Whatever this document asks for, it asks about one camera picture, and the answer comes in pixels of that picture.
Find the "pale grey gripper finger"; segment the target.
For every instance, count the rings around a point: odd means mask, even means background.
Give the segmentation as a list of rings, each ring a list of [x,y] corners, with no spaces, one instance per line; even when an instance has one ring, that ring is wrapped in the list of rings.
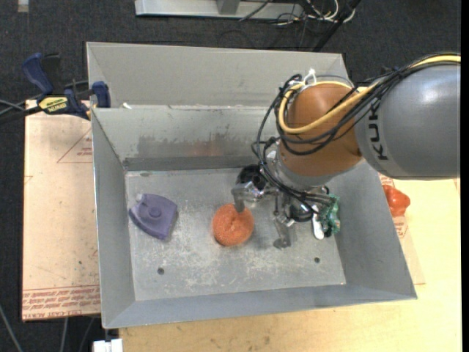
[[[274,224],[278,233],[278,238],[273,242],[277,249],[285,249],[292,245],[291,231],[295,226],[295,220],[287,218],[284,214],[278,214],[274,218]]]
[[[238,213],[242,213],[245,210],[245,197],[247,190],[245,186],[235,186],[231,190],[231,194],[234,199],[234,208]]]

